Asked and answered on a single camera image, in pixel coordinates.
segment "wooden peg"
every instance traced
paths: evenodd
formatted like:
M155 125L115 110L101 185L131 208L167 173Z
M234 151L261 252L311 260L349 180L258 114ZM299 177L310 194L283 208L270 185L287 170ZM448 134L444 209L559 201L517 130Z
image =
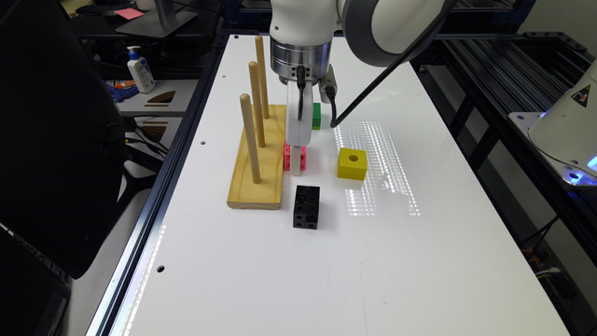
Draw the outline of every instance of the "wooden peg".
M253 183L261 182L259 174L259 158L257 156L257 144L255 143L255 129L253 128L253 112L251 111L251 97L248 94L241 94L241 110L243 112L244 136L246 146L249 151L249 161L251 163L251 175Z
M261 115L261 95L259 94L259 73L257 63L249 63L249 75L251 76L251 91L253 93L253 108L255 109L255 123L257 128L257 145L265 146L265 134L263 132L263 117Z
M259 67L259 90L261 91L261 108L263 110L263 119L270 118L270 102L268 102L268 82L265 78L265 53L263 52L263 37L255 37L255 46L257 48L257 66Z

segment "white robot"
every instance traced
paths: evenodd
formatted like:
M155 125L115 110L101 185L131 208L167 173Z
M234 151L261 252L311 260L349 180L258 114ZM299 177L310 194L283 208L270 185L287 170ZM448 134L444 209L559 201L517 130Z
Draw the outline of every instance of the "white robot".
M334 32L344 32L354 55L364 63L396 68L427 47L456 2L271 0L271 68L287 86L286 142L292 148L293 175L299 174L300 147L311 141L312 87L319 84L324 103L330 103L328 94L335 95L329 64ZM337 121L332 116L331 126L345 115Z
M528 136L544 155L573 169L562 178L577 186L597 181L597 63L543 114Z

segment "metal frame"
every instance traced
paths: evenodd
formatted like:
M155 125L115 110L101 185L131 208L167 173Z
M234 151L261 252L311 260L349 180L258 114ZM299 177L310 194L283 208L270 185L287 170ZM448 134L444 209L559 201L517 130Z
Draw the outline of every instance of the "metal frame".
M529 16L536 0L517 0L512 9L456 7L446 19L442 34L514 34ZM242 8L239 0L224 0L229 28L270 30L270 8Z
M135 276L138 275L135 272L136 267L141 260L148 258L146 246L152 245L152 242L155 242L157 238L161 221L168 208L168 203L174 193L192 139L199 126L217 68L228 42L228 36L229 32L222 32L215 38L214 47L210 52L205 70L193 93L154 187L149 193L146 205L137 220L131 238L91 321L87 331L88 336L108 335L114 328L124 327L115 325L118 312L131 308L132 301L127 300L128 289L135 282L139 282L139 276Z
M593 58L581 51L582 46L574 41L573 46L579 46L576 49L571 48L570 41L558 41L562 36L551 35L551 39L562 47L562 50L554 51L562 59L552 66L560 74L557 78L577 76L578 80ZM568 89L566 83L562 84L547 73L518 47L531 39L523 35L501 39L496 36L443 36L432 48L435 58L423 57L445 64L467 94L448 125L452 135L463 129L472 106L489 124L467 158L473 171L479 170L497 141L501 141L597 266L597 189L566 185L507 117L510 112L546 111Z

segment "white lotion bottle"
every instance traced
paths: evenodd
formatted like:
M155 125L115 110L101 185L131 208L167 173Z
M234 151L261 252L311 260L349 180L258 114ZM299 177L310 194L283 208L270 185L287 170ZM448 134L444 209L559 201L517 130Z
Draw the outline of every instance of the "white lotion bottle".
M131 60L127 62L127 66L129 67L129 71L131 71L132 79L137 85L139 92L150 93L156 87L156 81L153 79L153 76L151 76L147 60L144 57L139 57L139 54L137 54L136 50L139 48L141 47L127 47L129 50L129 57L131 58Z

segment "yellow block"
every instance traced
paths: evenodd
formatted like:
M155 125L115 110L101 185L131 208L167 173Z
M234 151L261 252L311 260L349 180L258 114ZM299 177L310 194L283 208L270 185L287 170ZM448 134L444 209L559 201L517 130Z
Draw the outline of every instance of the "yellow block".
M263 119L265 147L257 147L261 182L253 183L246 137L241 137L227 204L233 209L276 210L282 198L286 106L270 105L270 118Z
M359 149L340 148L338 177L364 180L367 174L367 152Z

